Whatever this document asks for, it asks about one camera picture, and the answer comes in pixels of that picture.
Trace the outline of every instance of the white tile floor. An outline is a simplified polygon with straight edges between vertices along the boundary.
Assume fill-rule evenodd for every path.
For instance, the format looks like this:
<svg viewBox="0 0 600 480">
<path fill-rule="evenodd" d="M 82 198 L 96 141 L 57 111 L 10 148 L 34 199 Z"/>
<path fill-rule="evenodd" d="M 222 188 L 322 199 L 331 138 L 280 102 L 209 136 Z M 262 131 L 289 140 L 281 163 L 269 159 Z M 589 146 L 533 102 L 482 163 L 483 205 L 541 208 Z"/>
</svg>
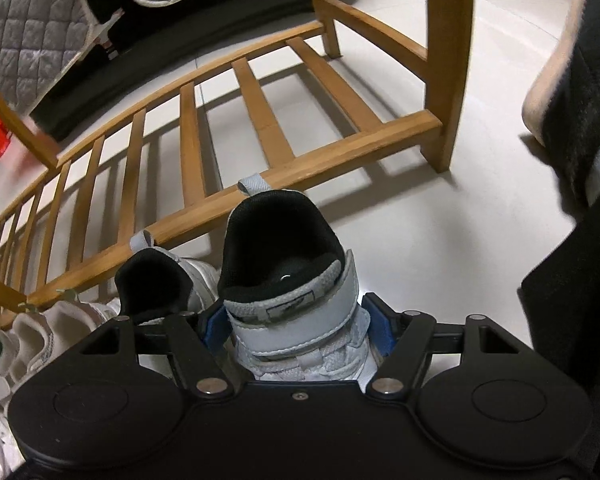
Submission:
<svg viewBox="0 0 600 480">
<path fill-rule="evenodd" d="M 413 149 L 308 192 L 343 245 L 353 249 L 364 291 L 375 291 L 396 310 L 424 310 L 445 322 L 463 322 L 468 314 L 485 313 L 529 342 L 516 289 L 563 240 L 574 221 L 560 207 L 554 172 L 532 156 L 524 142 L 528 131 L 520 108 L 557 42 L 569 2 L 475 1 L 468 88 L 450 173 L 437 175 Z M 352 0 L 352 4 L 426 44 L 426 0 Z M 308 18 L 294 17 L 244 34 L 160 74 L 113 104 L 87 126 L 86 133 L 238 44 Z M 332 65 L 382 119 L 422 108 L 424 86 L 417 78 L 345 27 L 338 26 L 338 33 L 343 57 Z M 318 38 L 310 43 L 322 53 Z M 267 83 L 265 94 L 296 155 L 352 131 L 298 63 L 290 49 L 251 63 L 256 76 Z M 223 186 L 266 168 L 237 88 L 231 72 L 196 88 L 198 102 L 208 115 Z M 147 115 L 138 228 L 182 207 L 177 116 L 176 100 Z M 129 127 L 105 143 L 103 159 L 110 158 L 111 163 L 96 181 L 86 256 L 114 241 L 124 163 L 119 153 L 128 134 Z M 74 164 L 68 186 L 84 174 L 86 163 L 83 157 Z M 0 161 L 0 210 L 40 171 L 22 147 L 12 143 Z M 213 178 L 213 164 L 208 173 Z M 43 203 L 51 200 L 54 187 L 54 182 L 47 187 Z M 50 279 L 64 269 L 73 200 L 75 193 L 62 207 Z M 20 222 L 26 219 L 27 209 Z M 38 232 L 34 247 L 41 237 Z M 221 243 L 220 232 L 177 251 L 206 257 L 217 265 Z"/>
</svg>

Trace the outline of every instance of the shoe logo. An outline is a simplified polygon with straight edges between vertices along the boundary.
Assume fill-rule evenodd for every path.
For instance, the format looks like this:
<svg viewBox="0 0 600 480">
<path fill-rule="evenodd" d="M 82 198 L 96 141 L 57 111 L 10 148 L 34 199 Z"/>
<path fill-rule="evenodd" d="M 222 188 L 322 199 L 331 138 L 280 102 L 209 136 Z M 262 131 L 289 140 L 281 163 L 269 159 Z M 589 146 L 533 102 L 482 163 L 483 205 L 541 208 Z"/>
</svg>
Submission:
<svg viewBox="0 0 600 480">
<path fill-rule="evenodd" d="M 290 310 L 293 310 L 293 309 L 301 306 L 304 303 L 312 303 L 313 301 L 315 301 L 315 295 L 314 295 L 314 292 L 312 290 L 310 290 L 309 292 L 303 294 L 302 296 L 293 298 L 292 300 L 287 301 L 286 303 L 277 304 L 275 306 L 267 308 L 266 313 L 267 313 L 267 316 L 269 316 L 269 319 L 271 319 L 273 317 L 280 317 L 280 316 L 286 314 L 287 312 L 289 312 Z"/>
</svg>

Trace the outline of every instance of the triangular cutout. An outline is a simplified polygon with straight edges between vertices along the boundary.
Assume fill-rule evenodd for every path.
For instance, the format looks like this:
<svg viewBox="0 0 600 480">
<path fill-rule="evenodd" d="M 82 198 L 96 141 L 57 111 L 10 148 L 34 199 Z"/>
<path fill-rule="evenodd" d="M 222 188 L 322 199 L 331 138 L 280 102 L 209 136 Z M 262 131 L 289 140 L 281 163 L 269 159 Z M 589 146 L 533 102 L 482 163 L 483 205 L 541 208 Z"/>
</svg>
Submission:
<svg viewBox="0 0 600 480">
<path fill-rule="evenodd" d="M 113 326 L 87 345 L 83 350 L 84 355 L 112 355 L 120 349 L 120 329 Z"/>
<path fill-rule="evenodd" d="M 518 350 L 504 341 L 490 326 L 480 327 L 480 350 L 485 354 L 517 354 Z"/>
</svg>

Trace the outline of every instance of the round pad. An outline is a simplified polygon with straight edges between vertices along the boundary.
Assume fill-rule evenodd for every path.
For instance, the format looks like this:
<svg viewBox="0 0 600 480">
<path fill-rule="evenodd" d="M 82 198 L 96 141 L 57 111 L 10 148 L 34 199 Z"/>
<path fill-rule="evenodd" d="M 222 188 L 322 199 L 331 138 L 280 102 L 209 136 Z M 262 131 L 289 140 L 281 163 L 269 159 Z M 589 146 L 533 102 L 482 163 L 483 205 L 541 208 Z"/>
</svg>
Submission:
<svg viewBox="0 0 600 480">
<path fill-rule="evenodd" d="M 416 415 L 433 439 L 469 460 L 501 467 L 556 462 L 579 443 L 590 405 L 568 378 L 475 364 L 446 370 L 423 386 Z"/>
<path fill-rule="evenodd" d="M 55 381 L 52 367 L 42 370 L 11 399 L 25 456 L 70 469 L 123 465 L 157 449 L 184 412 L 176 385 L 137 364 L 74 371 Z"/>
<path fill-rule="evenodd" d="M 544 393 L 522 381 L 484 383 L 474 391 L 474 406 L 483 415 L 503 422 L 524 422 L 540 415 L 546 407 Z"/>
<path fill-rule="evenodd" d="M 125 409 L 129 396 L 122 386 L 97 381 L 69 384 L 56 395 L 56 412 L 74 422 L 103 422 Z"/>
</svg>

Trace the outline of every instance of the metal screw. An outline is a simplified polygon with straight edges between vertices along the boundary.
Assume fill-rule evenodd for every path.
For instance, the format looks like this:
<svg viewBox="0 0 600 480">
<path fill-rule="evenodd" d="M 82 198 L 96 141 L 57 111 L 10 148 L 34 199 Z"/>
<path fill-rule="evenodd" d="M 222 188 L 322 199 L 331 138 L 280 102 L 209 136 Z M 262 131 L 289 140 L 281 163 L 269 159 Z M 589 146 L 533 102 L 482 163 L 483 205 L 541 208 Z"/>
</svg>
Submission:
<svg viewBox="0 0 600 480">
<path fill-rule="evenodd" d="M 379 394 L 391 395 L 401 391 L 404 388 L 404 384 L 402 384 L 402 382 L 400 382 L 398 379 L 385 377 L 373 381 L 373 383 L 371 383 L 371 387 Z"/>
<path fill-rule="evenodd" d="M 196 388 L 207 395 L 219 394 L 224 392 L 229 385 L 224 379 L 218 377 L 207 377 L 206 379 L 200 379 L 196 383 Z"/>
</svg>

